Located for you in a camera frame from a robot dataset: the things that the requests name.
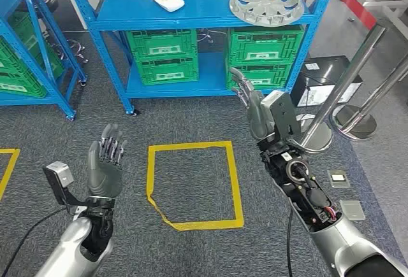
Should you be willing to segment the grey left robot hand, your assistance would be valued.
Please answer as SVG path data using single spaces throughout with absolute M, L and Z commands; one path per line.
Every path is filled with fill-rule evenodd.
M 118 124 L 108 124 L 88 152 L 88 188 L 91 196 L 114 199 L 122 188 L 122 161 L 126 140 Z

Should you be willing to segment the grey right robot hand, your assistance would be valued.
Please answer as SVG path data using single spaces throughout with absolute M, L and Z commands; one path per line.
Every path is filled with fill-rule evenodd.
M 261 141 L 274 134 L 274 123 L 268 120 L 261 106 L 264 96 L 261 91 L 255 90 L 252 82 L 241 71 L 230 67 L 230 72 L 232 80 L 238 86 L 238 89 L 232 87 L 231 90 L 245 106 L 251 135 L 255 140 Z

